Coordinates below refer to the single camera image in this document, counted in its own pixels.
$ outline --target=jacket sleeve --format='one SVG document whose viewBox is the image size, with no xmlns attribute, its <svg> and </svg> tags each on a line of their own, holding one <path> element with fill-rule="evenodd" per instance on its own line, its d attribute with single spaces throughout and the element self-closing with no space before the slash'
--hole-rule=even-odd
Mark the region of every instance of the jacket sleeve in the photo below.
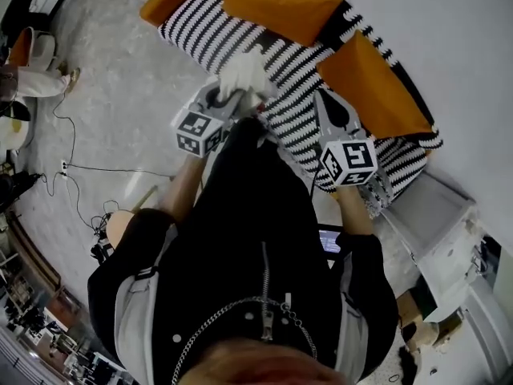
<svg viewBox="0 0 513 385">
<path fill-rule="evenodd" d="M 118 361 L 114 344 L 115 298 L 121 283 L 155 262 L 174 221 L 156 209 L 141 209 L 128 223 L 115 252 L 87 283 L 91 325 L 107 351 Z"/>
<path fill-rule="evenodd" d="M 368 326 L 366 362 L 360 378 L 363 379 L 383 362 L 392 346 L 398 308 L 385 277 L 379 239 L 342 231 L 337 244 L 341 252 L 332 271 L 339 274 L 342 299 L 361 313 Z"/>
</svg>

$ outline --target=gray concrete floor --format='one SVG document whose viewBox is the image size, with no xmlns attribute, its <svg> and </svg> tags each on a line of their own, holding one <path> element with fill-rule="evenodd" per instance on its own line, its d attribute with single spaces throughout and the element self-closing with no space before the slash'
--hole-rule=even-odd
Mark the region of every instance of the gray concrete floor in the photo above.
<svg viewBox="0 0 513 385">
<path fill-rule="evenodd" d="M 57 109 L 76 125 L 73 163 L 100 168 L 142 168 L 175 174 L 184 155 L 172 143 L 173 116 L 204 83 L 207 75 L 186 54 L 162 41 L 156 28 L 139 18 L 146 0 L 65 0 L 53 21 L 58 57 L 81 67 L 75 90 Z M 73 139 L 69 121 L 51 114 L 59 99 L 38 102 L 34 140 L 21 153 L 31 172 L 52 179 L 61 160 L 69 160 Z M 79 211 L 89 222 L 116 200 L 131 209 L 153 185 L 160 195 L 168 180 L 140 173 L 92 172 L 70 168 L 80 187 Z M 77 189 L 58 177 L 55 195 L 38 182 L 16 204 L 34 243 L 60 272 L 63 283 L 87 304 L 87 279 L 98 266 L 90 256 L 95 241 L 76 210 Z M 316 192 L 320 222 L 340 224 L 331 197 Z M 109 203 L 107 209 L 114 209 Z M 396 294 L 418 276 L 398 236 L 377 220 L 386 275 Z"/>
</svg>

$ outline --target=forearm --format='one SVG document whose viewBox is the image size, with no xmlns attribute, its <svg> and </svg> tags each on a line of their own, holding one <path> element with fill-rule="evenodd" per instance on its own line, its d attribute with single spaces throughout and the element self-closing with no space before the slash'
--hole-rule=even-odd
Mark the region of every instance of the forearm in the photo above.
<svg viewBox="0 0 513 385">
<path fill-rule="evenodd" d="M 337 200 L 342 215 L 342 224 L 348 234 L 371 235 L 374 233 L 372 221 L 358 188 L 337 187 Z"/>
<path fill-rule="evenodd" d="M 207 158 L 187 156 L 160 204 L 160 210 L 170 214 L 178 224 L 194 206 L 206 164 Z"/>
</svg>

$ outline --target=beige pants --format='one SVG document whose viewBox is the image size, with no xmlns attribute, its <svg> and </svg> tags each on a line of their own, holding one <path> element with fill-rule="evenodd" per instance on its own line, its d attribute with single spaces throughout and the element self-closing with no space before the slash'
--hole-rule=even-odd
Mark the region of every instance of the beige pants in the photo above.
<svg viewBox="0 0 513 385">
<path fill-rule="evenodd" d="M 22 97 L 53 97 L 61 95 L 71 81 L 69 75 L 58 70 L 35 71 L 29 67 L 18 68 L 18 95 Z"/>
</svg>

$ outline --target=white cloth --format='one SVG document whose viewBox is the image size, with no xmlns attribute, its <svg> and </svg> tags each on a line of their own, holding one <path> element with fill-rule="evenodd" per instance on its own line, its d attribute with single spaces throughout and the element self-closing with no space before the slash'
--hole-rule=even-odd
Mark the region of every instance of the white cloth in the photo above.
<svg viewBox="0 0 513 385">
<path fill-rule="evenodd" d="M 53 97 L 64 94 L 71 81 L 69 75 L 59 71 L 35 71 L 18 68 L 18 95 L 22 97 Z"/>
<path fill-rule="evenodd" d="M 226 100 L 235 90 L 246 91 L 239 103 L 239 114 L 257 108 L 269 97 L 277 96 L 276 86 L 265 75 L 264 57 L 259 47 L 249 53 L 235 55 L 219 73 L 219 101 Z"/>
</svg>

